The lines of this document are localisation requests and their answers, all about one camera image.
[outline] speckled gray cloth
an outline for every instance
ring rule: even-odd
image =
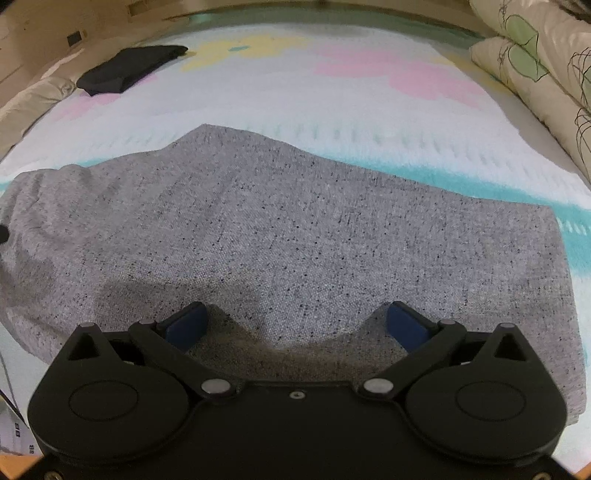
[[[193,300],[191,354],[229,375],[358,382],[404,353],[384,306],[514,322],[584,410],[569,269],[549,208],[464,197],[204,125],[155,152],[24,173],[0,199],[1,321],[50,362],[75,326]]]

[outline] metal rivet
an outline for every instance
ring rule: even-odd
[[[57,472],[47,472],[43,475],[43,480],[63,480],[63,477]]]
[[[386,378],[370,378],[363,384],[364,389],[370,393],[385,395],[394,388],[394,384]]]
[[[306,394],[300,390],[295,390],[290,393],[290,398],[294,400],[303,400],[306,397]]]
[[[229,392],[231,388],[230,382],[223,378],[210,378],[201,384],[201,389],[210,395],[221,395]]]

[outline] pillow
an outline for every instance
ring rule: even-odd
[[[548,0],[470,0],[474,13],[537,59],[582,106],[591,102],[591,25]]]
[[[0,160],[52,106],[67,98],[76,85],[71,80],[46,77],[0,108]]]
[[[591,181],[591,115],[522,47],[502,37],[470,48],[472,61],[518,95]]]

